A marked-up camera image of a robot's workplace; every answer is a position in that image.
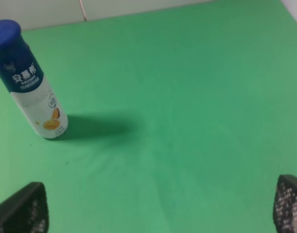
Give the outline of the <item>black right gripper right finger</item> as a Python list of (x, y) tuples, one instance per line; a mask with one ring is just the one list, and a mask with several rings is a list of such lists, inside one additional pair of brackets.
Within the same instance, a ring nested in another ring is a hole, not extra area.
[(279, 175), (273, 222), (278, 233), (297, 233), (297, 177), (294, 175)]

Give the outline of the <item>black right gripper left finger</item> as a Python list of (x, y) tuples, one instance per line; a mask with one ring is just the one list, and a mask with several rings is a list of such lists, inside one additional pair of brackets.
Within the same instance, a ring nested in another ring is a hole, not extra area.
[(0, 203), (0, 233), (47, 233), (49, 209), (42, 182), (31, 182)]

